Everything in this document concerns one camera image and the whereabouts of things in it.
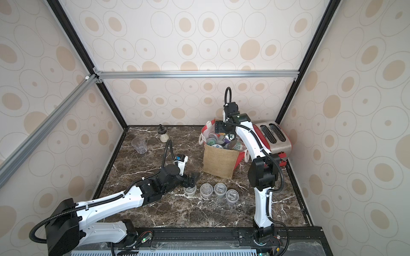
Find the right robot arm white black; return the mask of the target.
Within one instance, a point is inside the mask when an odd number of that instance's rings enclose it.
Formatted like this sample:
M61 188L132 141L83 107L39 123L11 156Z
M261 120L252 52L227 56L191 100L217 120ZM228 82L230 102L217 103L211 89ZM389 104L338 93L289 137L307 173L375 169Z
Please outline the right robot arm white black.
M241 114L238 105L232 101L230 87L225 89L223 119L215 123L215 132L240 138L250 154L252 163L248 170L248 181L255 191L254 237L258 243L262 243L274 235L275 225L284 227L272 216L273 194L281 192L285 184L280 166L283 153L274 154L263 144L250 117Z

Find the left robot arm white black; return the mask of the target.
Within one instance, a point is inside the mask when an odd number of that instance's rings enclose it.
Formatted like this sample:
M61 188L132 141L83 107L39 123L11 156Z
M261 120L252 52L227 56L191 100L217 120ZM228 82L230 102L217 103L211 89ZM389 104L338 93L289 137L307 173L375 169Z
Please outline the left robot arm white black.
M125 190L106 197L78 203L71 198L62 201L52 216L31 229L29 239L46 244L50 256L62 256L81 245L122 243L133 239L136 231L132 222L109 224L101 223L101 220L154 203L177 187L193 188L200 175L185 174L187 160L185 155L174 154L172 140L168 140L161 166L155 174L134 181Z

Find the seed jar orange label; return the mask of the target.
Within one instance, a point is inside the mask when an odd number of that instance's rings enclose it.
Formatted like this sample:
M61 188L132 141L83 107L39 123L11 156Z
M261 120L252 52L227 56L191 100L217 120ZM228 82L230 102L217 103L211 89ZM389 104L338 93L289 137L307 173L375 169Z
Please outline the seed jar orange label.
M184 188L184 194L188 197L193 197L196 194L196 186Z

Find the seed jar red label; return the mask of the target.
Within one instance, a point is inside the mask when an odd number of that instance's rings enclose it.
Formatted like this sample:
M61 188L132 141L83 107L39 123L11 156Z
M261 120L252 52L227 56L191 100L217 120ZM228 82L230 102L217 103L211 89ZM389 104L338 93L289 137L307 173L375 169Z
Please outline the seed jar red label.
M222 198L226 195L227 193L227 186L224 183L217 183L214 186L214 193L217 197Z

